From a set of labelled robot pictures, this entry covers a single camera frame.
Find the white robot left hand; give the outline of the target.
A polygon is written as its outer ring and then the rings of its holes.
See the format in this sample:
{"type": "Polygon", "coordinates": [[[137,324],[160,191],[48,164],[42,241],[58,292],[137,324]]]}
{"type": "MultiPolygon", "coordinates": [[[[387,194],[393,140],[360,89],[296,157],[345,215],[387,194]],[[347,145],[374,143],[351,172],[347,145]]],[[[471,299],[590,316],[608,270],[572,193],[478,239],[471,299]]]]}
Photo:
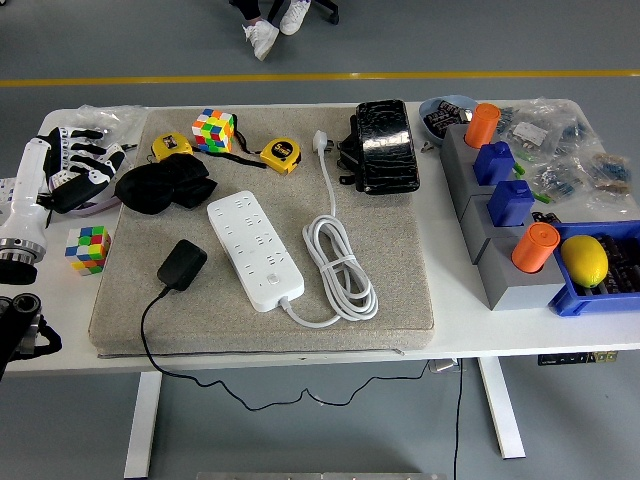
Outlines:
{"type": "Polygon", "coordinates": [[[126,158],[116,143],[103,146],[99,130],[56,127],[25,146],[2,238],[44,243],[50,211],[68,213],[101,194],[126,158]]]}

